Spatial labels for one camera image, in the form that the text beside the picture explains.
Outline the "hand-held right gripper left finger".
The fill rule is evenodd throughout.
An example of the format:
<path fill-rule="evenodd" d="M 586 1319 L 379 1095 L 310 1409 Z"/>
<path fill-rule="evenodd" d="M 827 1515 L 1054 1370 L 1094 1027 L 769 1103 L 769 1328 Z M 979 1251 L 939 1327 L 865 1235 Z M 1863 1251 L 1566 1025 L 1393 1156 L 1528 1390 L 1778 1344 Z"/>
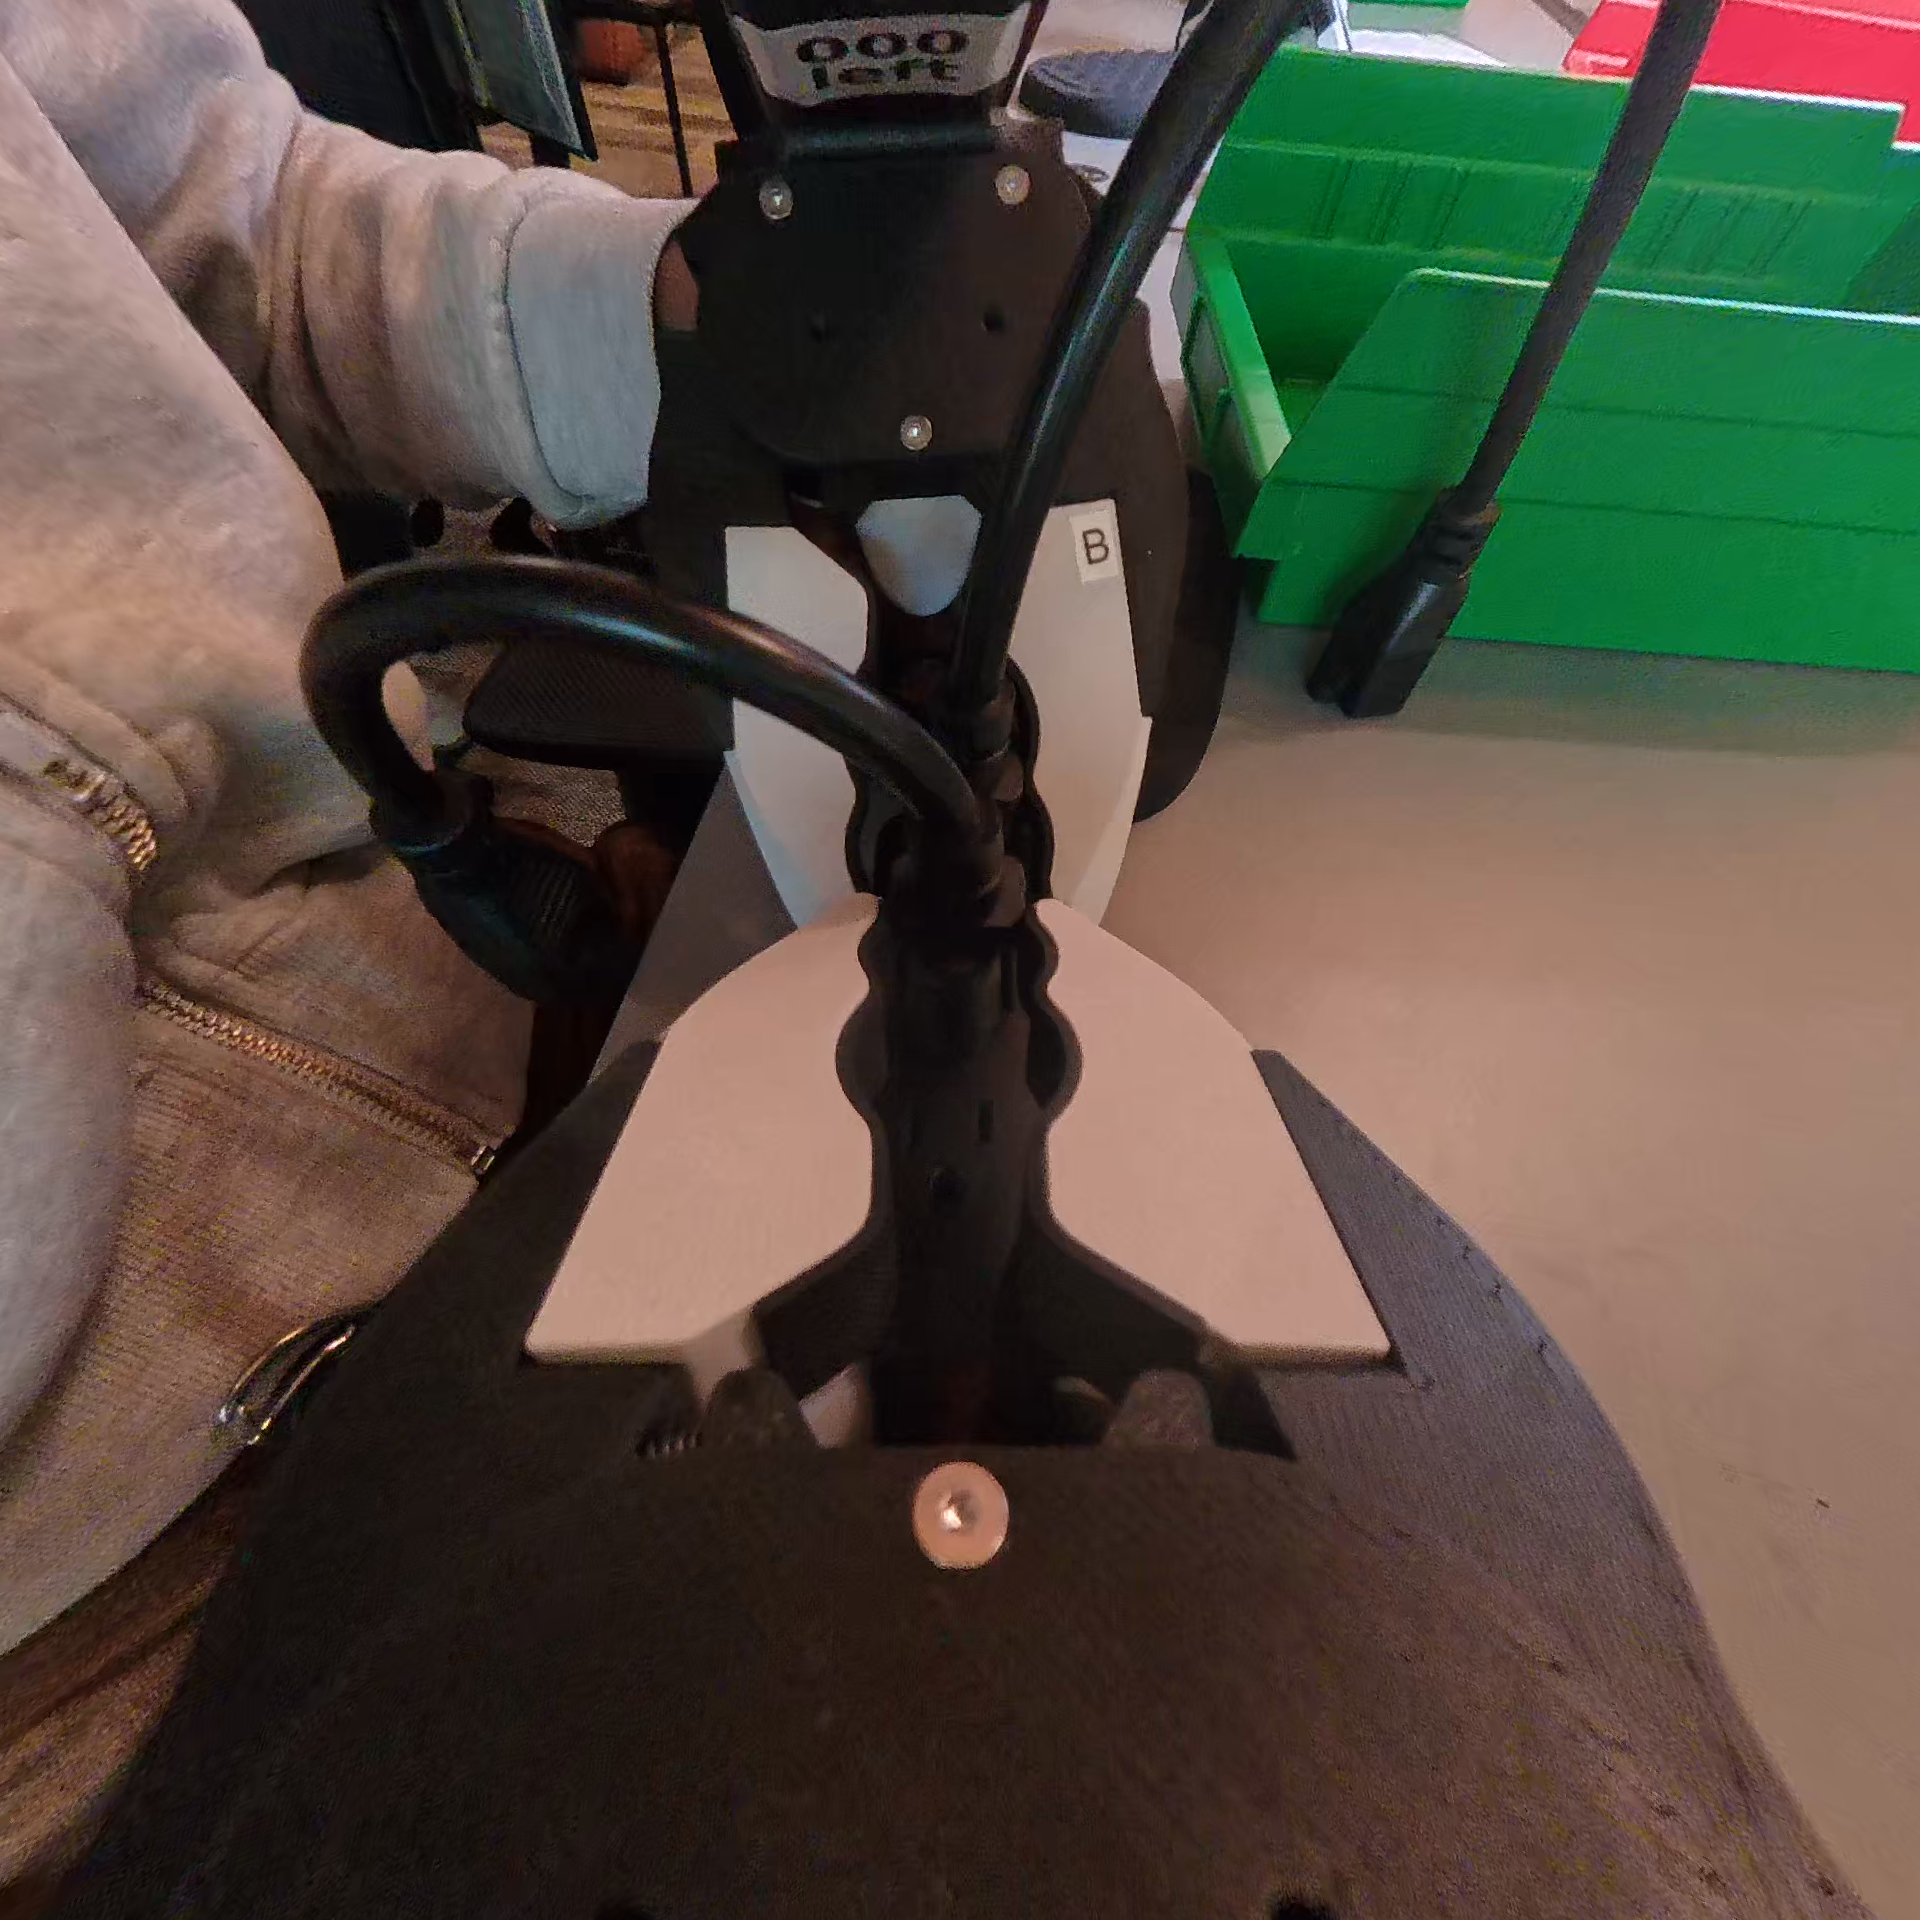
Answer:
<path fill-rule="evenodd" d="M 525 1337 L 546 1367 L 766 1369 L 854 1397 L 891 1291 L 893 1164 L 842 1075 L 878 915 L 856 894 L 724 975 L 644 1065 Z"/>

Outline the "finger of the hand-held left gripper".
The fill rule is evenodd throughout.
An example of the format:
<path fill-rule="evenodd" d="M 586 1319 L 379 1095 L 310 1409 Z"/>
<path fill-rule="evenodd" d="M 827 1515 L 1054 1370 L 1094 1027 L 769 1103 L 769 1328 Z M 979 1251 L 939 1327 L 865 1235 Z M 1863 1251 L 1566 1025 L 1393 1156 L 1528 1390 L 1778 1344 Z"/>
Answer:
<path fill-rule="evenodd" d="M 726 533 L 726 606 L 856 674 L 868 653 L 862 581 L 794 527 Z M 856 784 L 842 757 L 737 702 L 732 787 L 780 904 L 810 924 L 854 894 L 848 829 Z"/>
<path fill-rule="evenodd" d="M 1011 663 L 1036 715 L 1031 783 L 1052 833 L 1051 894 L 1105 916 L 1135 830 L 1150 741 L 1113 497 L 1049 513 Z"/>

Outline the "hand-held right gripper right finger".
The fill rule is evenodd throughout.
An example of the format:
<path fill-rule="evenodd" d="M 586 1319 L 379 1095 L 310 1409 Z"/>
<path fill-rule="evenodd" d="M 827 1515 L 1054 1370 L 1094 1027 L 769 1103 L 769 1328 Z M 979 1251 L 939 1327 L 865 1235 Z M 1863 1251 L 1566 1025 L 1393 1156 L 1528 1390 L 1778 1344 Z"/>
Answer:
<path fill-rule="evenodd" d="M 1390 1338 L 1250 1043 L 1202 994 L 1045 900 L 1077 1070 L 1045 1135 L 1052 1221 L 1260 1363 L 1374 1365 Z"/>

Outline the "person's left forearm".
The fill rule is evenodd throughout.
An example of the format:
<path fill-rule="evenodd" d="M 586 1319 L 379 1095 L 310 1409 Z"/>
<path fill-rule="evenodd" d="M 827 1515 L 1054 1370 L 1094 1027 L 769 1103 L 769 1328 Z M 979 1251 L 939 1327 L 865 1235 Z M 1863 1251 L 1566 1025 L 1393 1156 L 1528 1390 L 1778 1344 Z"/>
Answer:
<path fill-rule="evenodd" d="M 74 162 L 318 486 L 558 527 L 650 495 L 686 201 L 306 108 L 235 4 L 5 4 L 5 137 Z"/>

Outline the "black mesh chair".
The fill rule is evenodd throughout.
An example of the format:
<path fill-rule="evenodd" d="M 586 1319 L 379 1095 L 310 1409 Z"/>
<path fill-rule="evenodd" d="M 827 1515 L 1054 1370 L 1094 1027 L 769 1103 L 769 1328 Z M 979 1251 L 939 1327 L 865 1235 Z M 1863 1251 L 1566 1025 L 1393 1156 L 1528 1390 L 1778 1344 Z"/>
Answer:
<path fill-rule="evenodd" d="M 498 757 L 597 770 L 734 747 L 726 696 L 646 661 L 560 640 L 505 647 L 469 695 L 463 728 Z"/>

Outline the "metal framed panel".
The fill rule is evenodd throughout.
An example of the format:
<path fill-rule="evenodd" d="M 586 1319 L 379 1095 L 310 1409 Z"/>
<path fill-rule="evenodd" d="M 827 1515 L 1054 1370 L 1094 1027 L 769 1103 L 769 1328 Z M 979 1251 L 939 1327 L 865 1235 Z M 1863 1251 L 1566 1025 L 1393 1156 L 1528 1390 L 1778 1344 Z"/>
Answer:
<path fill-rule="evenodd" d="M 541 165 L 595 162 L 599 144 L 558 2 L 424 4 L 447 85 L 480 124 L 525 132 Z"/>

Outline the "person's torso in grey hoodie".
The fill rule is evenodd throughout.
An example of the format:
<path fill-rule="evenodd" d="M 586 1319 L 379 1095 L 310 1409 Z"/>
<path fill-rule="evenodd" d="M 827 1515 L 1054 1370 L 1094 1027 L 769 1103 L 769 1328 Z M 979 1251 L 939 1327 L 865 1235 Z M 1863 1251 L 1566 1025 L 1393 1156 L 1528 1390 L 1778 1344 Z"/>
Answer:
<path fill-rule="evenodd" d="M 519 1119 L 527 1017 L 304 709 L 332 489 L 5 137 L 5 1653 L 213 1486 L 243 1367 L 395 1285 Z"/>

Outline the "green plastic bin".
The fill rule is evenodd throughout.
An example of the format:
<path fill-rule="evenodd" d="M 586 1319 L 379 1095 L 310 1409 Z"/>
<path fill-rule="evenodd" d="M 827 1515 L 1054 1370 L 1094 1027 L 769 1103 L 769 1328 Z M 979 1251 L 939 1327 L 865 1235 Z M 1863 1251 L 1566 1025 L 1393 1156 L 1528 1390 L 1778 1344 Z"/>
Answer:
<path fill-rule="evenodd" d="M 1237 536 L 1266 622 L 1330 626 L 1464 478 L 1542 292 L 1417 270 L 1286 384 Z M 1914 676 L 1916 404 L 1916 315 L 1601 292 L 1453 634 Z"/>
<path fill-rule="evenodd" d="M 1217 151 L 1174 278 L 1193 415 L 1228 539 L 1330 382 L 1421 270 L 1542 289 L 1622 82 L 1284 50 Z M 1597 296 L 1916 316 L 1916 149 L 1901 112 L 1699 88 Z"/>

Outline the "red plastic bin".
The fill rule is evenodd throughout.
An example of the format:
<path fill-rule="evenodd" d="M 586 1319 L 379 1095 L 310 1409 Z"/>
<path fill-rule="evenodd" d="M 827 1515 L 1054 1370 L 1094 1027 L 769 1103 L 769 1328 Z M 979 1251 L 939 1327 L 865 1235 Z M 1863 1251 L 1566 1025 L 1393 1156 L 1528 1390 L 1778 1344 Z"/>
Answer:
<path fill-rule="evenodd" d="M 1630 81 L 1657 2 L 1601 2 L 1562 57 L 1564 74 Z M 1812 101 L 1899 107 L 1897 146 L 1919 144 L 1916 2 L 1724 2 L 1694 82 Z"/>

